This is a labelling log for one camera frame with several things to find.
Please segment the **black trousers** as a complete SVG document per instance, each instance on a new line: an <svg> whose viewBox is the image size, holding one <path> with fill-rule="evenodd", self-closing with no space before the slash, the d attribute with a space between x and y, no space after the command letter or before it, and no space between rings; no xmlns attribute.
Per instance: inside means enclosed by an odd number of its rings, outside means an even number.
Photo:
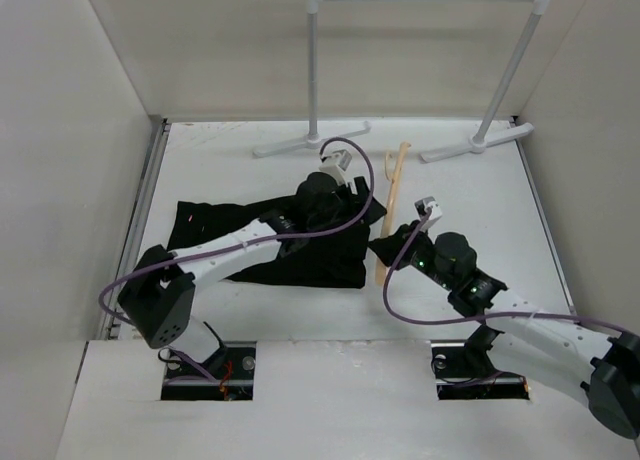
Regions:
<svg viewBox="0 0 640 460"><path fill-rule="evenodd" d="M284 212L293 198L276 197L247 205L180 201L168 240L169 250L193 247L240 229L271 210ZM360 223L332 236L310 239L299 251L229 276L232 282L273 286L361 289L370 226L386 214L373 200Z"/></svg>

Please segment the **beige plastic hanger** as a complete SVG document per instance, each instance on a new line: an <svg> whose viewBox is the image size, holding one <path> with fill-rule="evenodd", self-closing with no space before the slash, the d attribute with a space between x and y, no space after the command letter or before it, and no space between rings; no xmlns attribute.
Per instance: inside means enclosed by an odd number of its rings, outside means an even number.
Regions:
<svg viewBox="0 0 640 460"><path fill-rule="evenodd" d="M386 180L390 184L390 187L386 201L386 215L383 219L380 232L381 238L386 238L391 234L397 192L403 171L404 161L410 148L411 144L409 142L402 142L399 146L399 150L395 155L392 155L389 151L386 152L384 160L384 173Z"/></svg>

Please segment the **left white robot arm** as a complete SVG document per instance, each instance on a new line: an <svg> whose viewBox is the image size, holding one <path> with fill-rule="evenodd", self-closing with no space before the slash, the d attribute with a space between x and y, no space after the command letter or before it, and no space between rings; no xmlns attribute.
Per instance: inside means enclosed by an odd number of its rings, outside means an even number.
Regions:
<svg viewBox="0 0 640 460"><path fill-rule="evenodd" d="M247 205L181 202L167 245L149 248L118 305L147 345L175 347L206 379L224 367L221 338L192 314L222 281L360 289L370 226L382 214L364 177L314 172L291 196Z"/></svg>

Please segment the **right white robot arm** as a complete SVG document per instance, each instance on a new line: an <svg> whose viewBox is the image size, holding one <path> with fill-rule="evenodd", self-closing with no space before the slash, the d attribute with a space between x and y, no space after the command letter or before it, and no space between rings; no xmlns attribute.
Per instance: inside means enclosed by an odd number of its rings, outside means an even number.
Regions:
<svg viewBox="0 0 640 460"><path fill-rule="evenodd" d="M594 321L551 314L516 295L477 266L465 236L447 232L430 239L419 223L370 242L391 272L413 267L448 293L458 322L476 322L464 364L473 374L522 375L585 406L616 435L639 437L639 337Z"/></svg>

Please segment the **aluminium side rail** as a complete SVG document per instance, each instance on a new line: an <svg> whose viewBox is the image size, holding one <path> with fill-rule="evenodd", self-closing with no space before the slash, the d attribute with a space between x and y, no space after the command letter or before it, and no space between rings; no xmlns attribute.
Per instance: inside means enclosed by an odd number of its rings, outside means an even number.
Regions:
<svg viewBox="0 0 640 460"><path fill-rule="evenodd" d="M116 279L129 273L137 262L171 127L170 122L160 115L152 115L149 119L151 136L117 265Z"/></svg>

